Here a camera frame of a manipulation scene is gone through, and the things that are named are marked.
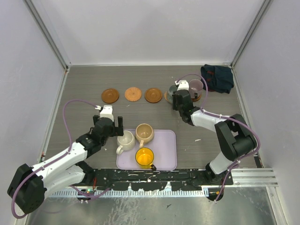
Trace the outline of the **dark wooden coaster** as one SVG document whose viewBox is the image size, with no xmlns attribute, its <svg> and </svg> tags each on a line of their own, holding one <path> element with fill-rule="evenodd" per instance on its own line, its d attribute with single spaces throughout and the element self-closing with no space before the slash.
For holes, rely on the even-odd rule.
<svg viewBox="0 0 300 225">
<path fill-rule="evenodd" d="M 162 99 L 162 92 L 158 88 L 149 88 L 146 90 L 144 97 L 149 103 L 158 103 Z"/>
<path fill-rule="evenodd" d="M 119 92 L 116 89 L 109 88 L 102 92 L 102 101 L 108 104 L 115 103 L 119 99 Z"/>
<path fill-rule="evenodd" d="M 197 98 L 192 98 L 192 101 L 197 102 L 201 99 L 201 97 L 202 97 L 202 94 L 200 94 Z"/>
</svg>

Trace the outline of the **light woven coaster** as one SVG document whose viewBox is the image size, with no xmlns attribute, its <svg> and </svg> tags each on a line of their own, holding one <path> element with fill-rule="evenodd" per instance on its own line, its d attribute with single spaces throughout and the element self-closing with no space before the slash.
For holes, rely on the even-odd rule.
<svg viewBox="0 0 300 225">
<path fill-rule="evenodd" d="M 165 100 L 166 100 L 168 103 L 170 103 L 170 104 L 173 103 L 173 97 L 172 97 L 172 95 L 169 94 L 168 91 L 166 91 L 166 92 L 164 93 L 164 98 L 165 98 Z"/>
<path fill-rule="evenodd" d="M 130 87 L 125 91 L 125 98 L 130 102 L 138 101 L 142 97 L 142 91 L 137 87 Z"/>
</svg>

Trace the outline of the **white ceramic mug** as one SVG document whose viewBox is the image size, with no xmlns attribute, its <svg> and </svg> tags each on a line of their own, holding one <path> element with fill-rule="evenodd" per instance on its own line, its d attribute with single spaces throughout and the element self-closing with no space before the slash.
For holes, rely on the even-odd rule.
<svg viewBox="0 0 300 225">
<path fill-rule="evenodd" d="M 125 151 L 132 150 L 135 147 L 135 136 L 132 132 L 124 130 L 124 135 L 117 137 L 117 145 L 117 155 L 120 155 Z"/>
</svg>

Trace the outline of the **grey ceramic mug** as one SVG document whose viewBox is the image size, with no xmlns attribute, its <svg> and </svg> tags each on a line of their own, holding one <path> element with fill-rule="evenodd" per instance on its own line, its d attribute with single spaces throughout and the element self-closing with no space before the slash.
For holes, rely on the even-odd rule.
<svg viewBox="0 0 300 225">
<path fill-rule="evenodd" d="M 177 91 L 178 87 L 176 85 L 172 85 L 168 91 L 167 91 L 167 96 L 171 98 L 173 94 Z"/>
</svg>

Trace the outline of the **purple glass mug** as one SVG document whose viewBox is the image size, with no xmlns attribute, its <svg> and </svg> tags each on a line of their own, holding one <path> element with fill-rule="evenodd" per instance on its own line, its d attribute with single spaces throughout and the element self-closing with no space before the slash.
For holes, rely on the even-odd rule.
<svg viewBox="0 0 300 225">
<path fill-rule="evenodd" d="M 203 83 L 201 80 L 192 79 L 189 81 L 189 94 L 191 98 L 197 98 L 200 94 L 202 94 Z"/>
</svg>

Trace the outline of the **beige ceramic mug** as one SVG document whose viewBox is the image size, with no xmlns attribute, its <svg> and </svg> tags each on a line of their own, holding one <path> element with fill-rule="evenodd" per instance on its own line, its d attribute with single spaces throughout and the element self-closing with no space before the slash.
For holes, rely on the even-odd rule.
<svg viewBox="0 0 300 225">
<path fill-rule="evenodd" d="M 154 130 L 149 124 L 143 123 L 135 129 L 135 138 L 139 142 L 139 148 L 143 148 L 145 144 L 151 142 L 154 138 Z"/>
</svg>

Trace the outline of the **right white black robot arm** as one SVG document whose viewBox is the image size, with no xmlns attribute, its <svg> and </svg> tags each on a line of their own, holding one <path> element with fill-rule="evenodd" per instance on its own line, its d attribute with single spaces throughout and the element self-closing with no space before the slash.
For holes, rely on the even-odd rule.
<svg viewBox="0 0 300 225">
<path fill-rule="evenodd" d="M 173 93 L 172 108 L 179 112 L 185 123 L 216 133 L 220 153 L 205 167 L 205 178 L 212 185 L 221 181 L 222 174 L 236 165 L 240 158 L 259 147 L 253 131 L 240 114 L 228 117 L 196 107 L 187 90 Z"/>
</svg>

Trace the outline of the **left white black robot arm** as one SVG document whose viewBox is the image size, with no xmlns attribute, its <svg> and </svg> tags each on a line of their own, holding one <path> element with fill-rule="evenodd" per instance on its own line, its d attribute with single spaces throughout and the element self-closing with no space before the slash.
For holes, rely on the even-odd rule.
<svg viewBox="0 0 300 225">
<path fill-rule="evenodd" d="M 118 125 L 108 117 L 93 117 L 94 126 L 89 132 L 78 137 L 70 146 L 50 159 L 28 166 L 19 166 L 8 187 L 12 198 L 11 211 L 18 206 L 25 215 L 35 211 L 52 193 L 61 188 L 81 183 L 90 185 L 94 180 L 93 169 L 85 159 L 99 152 L 108 138 L 124 134 L 123 117 L 118 117 Z"/>
</svg>

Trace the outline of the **yellow glass mug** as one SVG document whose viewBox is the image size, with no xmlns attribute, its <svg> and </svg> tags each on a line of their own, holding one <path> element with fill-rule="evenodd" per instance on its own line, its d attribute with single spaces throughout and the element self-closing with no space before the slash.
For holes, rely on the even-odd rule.
<svg viewBox="0 0 300 225">
<path fill-rule="evenodd" d="M 157 170 L 153 164 L 154 153 L 149 148 L 140 148 L 135 154 L 135 161 L 141 169 L 150 169 L 152 171 Z"/>
</svg>

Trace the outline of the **dark blue folded cloth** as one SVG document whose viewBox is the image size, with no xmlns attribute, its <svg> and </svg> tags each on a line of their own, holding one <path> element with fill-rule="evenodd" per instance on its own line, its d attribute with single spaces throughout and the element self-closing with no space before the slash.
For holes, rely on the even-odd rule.
<svg viewBox="0 0 300 225">
<path fill-rule="evenodd" d="M 205 64 L 200 71 L 210 92 L 229 94 L 234 87 L 233 74 L 229 67 Z"/>
</svg>

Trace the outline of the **lilac plastic tray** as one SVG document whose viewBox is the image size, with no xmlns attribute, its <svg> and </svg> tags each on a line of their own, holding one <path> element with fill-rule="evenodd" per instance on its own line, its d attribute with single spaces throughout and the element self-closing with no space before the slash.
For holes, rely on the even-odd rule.
<svg viewBox="0 0 300 225">
<path fill-rule="evenodd" d="M 145 145 L 154 153 L 154 165 L 158 171 L 171 171 L 177 166 L 176 135 L 171 130 L 154 130 L 154 138 Z M 135 160 L 139 142 L 133 149 L 117 155 L 116 165 L 122 170 L 142 170 Z"/>
</svg>

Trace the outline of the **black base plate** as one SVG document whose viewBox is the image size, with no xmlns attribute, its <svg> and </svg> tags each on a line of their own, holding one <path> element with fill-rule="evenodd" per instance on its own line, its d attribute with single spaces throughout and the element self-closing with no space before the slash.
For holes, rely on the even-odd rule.
<svg viewBox="0 0 300 225">
<path fill-rule="evenodd" d="M 202 169 L 177 169 L 173 171 L 96 169 L 91 184 L 98 190 L 110 188 L 115 191 L 162 191 L 171 186 L 172 191 L 197 191 L 202 186 L 221 186 L 223 182 L 232 185 L 231 178 L 225 178 L 225 172 L 209 178 L 207 171 Z"/>
</svg>

